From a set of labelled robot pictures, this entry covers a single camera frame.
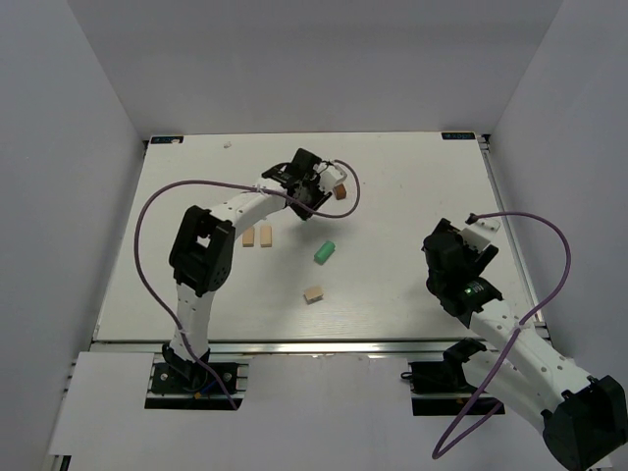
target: green block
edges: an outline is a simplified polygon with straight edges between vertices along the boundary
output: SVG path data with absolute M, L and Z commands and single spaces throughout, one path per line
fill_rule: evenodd
M 314 261 L 323 265 L 327 262 L 327 259 L 332 256 L 334 250 L 336 250 L 336 245 L 333 242 L 325 242 L 321 248 L 318 249 L 318 252 L 314 254 Z

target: black sticker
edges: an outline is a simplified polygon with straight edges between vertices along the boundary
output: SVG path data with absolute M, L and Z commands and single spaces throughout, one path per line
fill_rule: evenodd
M 443 140 L 475 140 L 473 132 L 441 132 Z
M 156 135 L 150 138 L 151 144 L 181 144 L 182 135 Z

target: small wooden cube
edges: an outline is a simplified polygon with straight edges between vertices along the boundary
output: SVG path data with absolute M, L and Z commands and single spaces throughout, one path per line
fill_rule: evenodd
M 321 287 L 312 287 L 305 290 L 303 293 L 305 296 L 305 302 L 311 304 L 323 299 L 323 289 Z
M 336 196 L 336 199 L 346 198 L 346 188 L 342 183 L 334 188 L 334 195 Z

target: rectangular wooden block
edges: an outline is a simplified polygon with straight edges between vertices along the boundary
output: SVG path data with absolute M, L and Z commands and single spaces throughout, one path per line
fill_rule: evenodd
M 251 226 L 242 233 L 242 247 L 252 247 L 255 245 L 255 227 Z
M 259 230 L 259 244 L 262 247 L 273 246 L 273 228 L 271 226 L 262 226 Z
M 321 287 L 308 288 L 305 290 L 303 295 L 305 296 L 305 301 L 308 304 L 311 304 L 312 302 L 323 299 L 323 289 Z

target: white platform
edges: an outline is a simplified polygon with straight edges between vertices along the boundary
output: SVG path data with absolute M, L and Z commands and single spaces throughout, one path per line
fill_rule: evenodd
M 257 357 L 237 412 L 144 410 L 152 361 L 80 355 L 50 448 L 69 471 L 563 469 L 509 410 L 433 461 L 451 418 L 412 416 L 403 358 Z
M 100 313 L 98 340 L 168 340 L 170 318 L 144 290 L 133 266 L 132 232 L 140 207 L 161 186 L 183 179 L 251 184 L 298 147 L 354 166 L 362 204 L 351 217 L 303 223 L 287 209 L 269 218 L 274 246 L 242 248 L 214 302 L 210 340 L 456 339 L 471 333 L 443 312 L 425 288 L 422 241 L 440 218 L 461 227 L 470 212 L 497 209 L 475 140 L 443 141 L 437 132 L 191 135 L 149 145 L 114 275 Z M 333 198 L 326 212 L 353 202 Z M 168 255 L 184 211 L 210 208 L 236 194 L 183 187 L 159 198 L 146 217 L 141 258 L 149 281 L 170 305 L 176 292 Z M 324 266 L 313 261 L 326 240 L 337 245 Z M 486 278 L 515 312 L 528 308 L 504 230 Z M 323 301 L 303 291 L 321 285 Z

